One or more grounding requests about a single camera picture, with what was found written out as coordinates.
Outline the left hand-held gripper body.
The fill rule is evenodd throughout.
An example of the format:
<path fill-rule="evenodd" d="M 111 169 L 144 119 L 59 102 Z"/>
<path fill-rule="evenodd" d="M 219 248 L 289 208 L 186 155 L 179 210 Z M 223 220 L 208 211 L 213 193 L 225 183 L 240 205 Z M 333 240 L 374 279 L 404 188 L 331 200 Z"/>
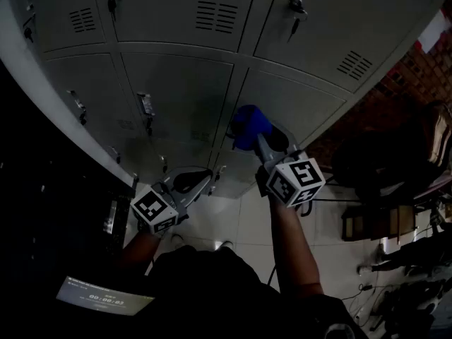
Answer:
<path fill-rule="evenodd" d="M 162 234 L 189 218 L 186 206 L 190 184 L 180 179 L 175 182 L 158 181 L 147 185 L 131 202 L 133 214 L 145 230 Z"/>

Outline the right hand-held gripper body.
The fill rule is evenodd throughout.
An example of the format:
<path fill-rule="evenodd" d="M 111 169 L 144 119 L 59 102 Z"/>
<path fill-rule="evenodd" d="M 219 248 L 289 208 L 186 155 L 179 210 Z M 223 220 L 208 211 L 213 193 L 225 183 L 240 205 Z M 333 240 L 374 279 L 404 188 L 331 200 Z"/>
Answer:
<path fill-rule="evenodd" d="M 309 203 L 324 187 L 326 180 L 313 158 L 296 150 L 280 159 L 266 162 L 256 173 L 262 197 L 272 196 L 286 208 L 298 209 Z"/>

